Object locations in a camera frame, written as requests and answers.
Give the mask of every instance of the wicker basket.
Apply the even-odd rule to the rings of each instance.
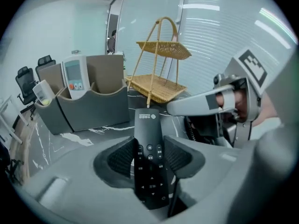
[[[150,92],[151,76],[152,75],[135,76],[132,80],[132,77],[127,77],[127,80],[131,80],[131,86],[135,90],[148,96]],[[186,89],[187,87],[185,86],[155,75],[151,89],[151,99],[157,103],[165,103],[172,100]]]
[[[161,25],[164,19],[169,20],[172,25],[173,34],[172,34],[171,42],[159,41],[160,33],[161,33]],[[158,24],[157,41],[149,42],[150,36],[153,33],[157,24]],[[173,98],[175,98],[178,94],[180,94],[187,88],[185,86],[178,84],[178,60],[183,60],[188,58],[189,56],[191,56],[191,53],[181,43],[179,43],[177,39],[178,39],[178,32],[174,22],[168,17],[163,17],[158,19],[155,22],[155,25],[153,26],[145,42],[137,42],[137,44],[142,49],[141,54],[139,55],[133,75],[127,77],[126,79],[129,82],[128,90],[130,89],[130,86],[132,86],[135,90],[139,91],[141,94],[148,97],[147,99],[148,108],[150,106],[151,99],[158,103],[166,103],[171,101]],[[135,76],[138,64],[140,62],[141,56],[144,51],[155,54],[153,73],[150,75]],[[165,57],[160,76],[155,75],[156,65],[157,65],[157,55]],[[161,77],[167,57],[174,58],[177,60],[177,77],[175,83]]]

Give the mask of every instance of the gray fabric organizer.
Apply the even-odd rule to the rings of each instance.
[[[71,99],[65,87],[57,96],[61,109],[74,131],[110,126],[129,121],[127,85],[114,93],[99,93],[95,82],[79,99]]]
[[[128,122],[123,56],[88,56],[86,62],[91,89],[74,100],[66,87],[57,97],[72,129],[79,131]]]
[[[46,80],[56,94],[55,98],[47,106],[43,106],[40,101],[35,102],[36,111],[52,134],[71,133],[71,126],[67,122],[57,96],[64,90],[64,83],[61,72],[61,65],[55,64],[39,71],[42,80]]]

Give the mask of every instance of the white handheld device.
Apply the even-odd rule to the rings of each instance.
[[[72,99],[82,97],[90,88],[85,55],[73,55],[63,61],[64,76]]]
[[[33,87],[33,92],[35,93],[38,100],[44,105],[47,106],[51,103],[52,99],[55,98],[55,94],[53,93],[51,87],[48,82],[45,80],[38,83],[35,87]]]

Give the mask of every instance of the black remote control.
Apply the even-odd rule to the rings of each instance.
[[[135,194],[149,210],[167,206],[168,182],[159,110],[136,109],[134,137]]]

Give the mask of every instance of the black cushion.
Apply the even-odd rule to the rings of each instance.
[[[35,100],[36,100],[35,93],[31,93],[28,96],[24,97],[23,104],[27,105],[27,104],[31,103],[32,101],[35,101]]]
[[[38,65],[38,66],[42,66],[42,65],[45,65],[45,64],[47,64],[47,63],[49,63],[49,62],[51,62],[51,61],[52,61],[51,56],[50,56],[50,55],[47,55],[47,56],[44,56],[44,57],[42,57],[42,58],[39,58],[39,59],[38,59],[38,62],[37,62],[37,65]]]
[[[35,87],[35,83],[24,83],[22,89],[26,94],[30,94],[33,87]]]
[[[22,67],[18,70],[18,78],[22,77],[23,75],[27,74],[29,72],[29,69],[27,66]]]

